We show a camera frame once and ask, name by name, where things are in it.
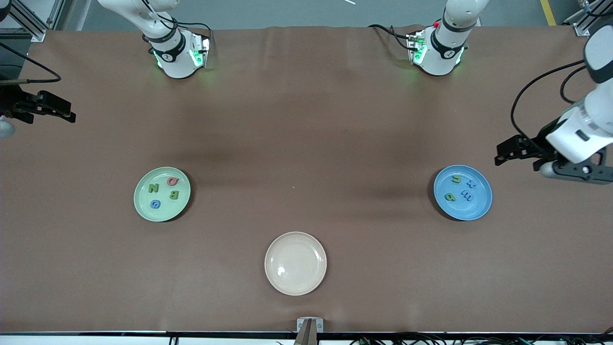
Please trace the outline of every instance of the yellow floor line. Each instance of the yellow floor line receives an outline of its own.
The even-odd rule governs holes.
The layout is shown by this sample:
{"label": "yellow floor line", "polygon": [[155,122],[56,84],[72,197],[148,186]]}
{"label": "yellow floor line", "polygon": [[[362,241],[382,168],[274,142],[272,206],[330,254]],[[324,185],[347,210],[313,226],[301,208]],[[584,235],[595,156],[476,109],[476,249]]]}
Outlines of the yellow floor line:
{"label": "yellow floor line", "polygon": [[549,26],[555,26],[554,13],[551,12],[551,6],[549,5],[549,1],[541,0],[541,7],[543,7],[543,13],[545,13],[545,18],[547,18],[547,24]]}

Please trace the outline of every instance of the brown tablecloth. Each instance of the brown tablecloth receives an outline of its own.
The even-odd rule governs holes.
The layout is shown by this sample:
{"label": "brown tablecloth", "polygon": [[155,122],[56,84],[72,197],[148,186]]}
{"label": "brown tablecloth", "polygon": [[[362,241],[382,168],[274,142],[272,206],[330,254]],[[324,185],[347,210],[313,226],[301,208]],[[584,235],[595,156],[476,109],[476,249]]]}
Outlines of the brown tablecloth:
{"label": "brown tablecloth", "polygon": [[[30,56],[77,122],[37,117],[2,140],[1,330],[602,331],[611,325],[611,186],[495,167],[509,108],[533,77],[582,57],[568,27],[476,28],[461,65],[431,77],[367,28],[215,32],[210,70],[173,80],[138,32],[49,32]],[[24,74],[43,77],[28,64]],[[566,73],[536,84],[531,134],[566,107]],[[593,88],[585,75],[569,97]],[[434,175],[480,170],[490,212],[456,222]],[[153,168],[194,186],[152,223],[132,194]],[[317,237],[328,272],[289,297],[268,245]]]}

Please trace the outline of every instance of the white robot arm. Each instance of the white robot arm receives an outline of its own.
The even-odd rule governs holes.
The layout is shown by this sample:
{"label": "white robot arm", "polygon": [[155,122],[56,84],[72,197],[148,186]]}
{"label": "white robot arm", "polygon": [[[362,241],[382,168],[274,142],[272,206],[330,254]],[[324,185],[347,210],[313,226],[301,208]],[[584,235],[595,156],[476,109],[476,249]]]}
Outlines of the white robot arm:
{"label": "white robot arm", "polygon": [[410,60],[433,76],[450,73],[489,0],[448,0],[442,19],[409,40]]}
{"label": "white robot arm", "polygon": [[180,29],[166,11],[176,9],[179,0],[98,0],[138,27],[153,47],[158,66],[173,78],[185,78],[205,66],[210,41]]}
{"label": "white robot arm", "polygon": [[545,177],[593,184],[613,182],[606,147],[613,144],[613,26],[587,41],[584,60],[596,88],[546,125],[531,140],[514,136],[498,145],[496,165],[540,158],[534,170]]}

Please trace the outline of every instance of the white plate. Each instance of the white plate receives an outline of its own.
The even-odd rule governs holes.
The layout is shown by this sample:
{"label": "white plate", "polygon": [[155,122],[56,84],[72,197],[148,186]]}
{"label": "white plate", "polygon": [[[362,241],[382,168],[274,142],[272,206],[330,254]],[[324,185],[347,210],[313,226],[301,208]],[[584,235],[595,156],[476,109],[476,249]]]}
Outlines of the white plate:
{"label": "white plate", "polygon": [[315,290],[326,275],[326,252],[319,241],[298,231],[274,240],[264,259],[268,281],[280,292],[301,296]]}

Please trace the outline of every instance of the blue plate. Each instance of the blue plate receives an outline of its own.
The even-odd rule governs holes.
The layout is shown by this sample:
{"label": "blue plate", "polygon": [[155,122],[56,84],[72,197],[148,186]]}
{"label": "blue plate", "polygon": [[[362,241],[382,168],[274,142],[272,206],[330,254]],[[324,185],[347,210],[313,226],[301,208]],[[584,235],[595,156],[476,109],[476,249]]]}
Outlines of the blue plate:
{"label": "blue plate", "polygon": [[492,188],[479,171],[465,165],[452,165],[436,176],[434,198],[451,217],[475,220],[490,210]]}

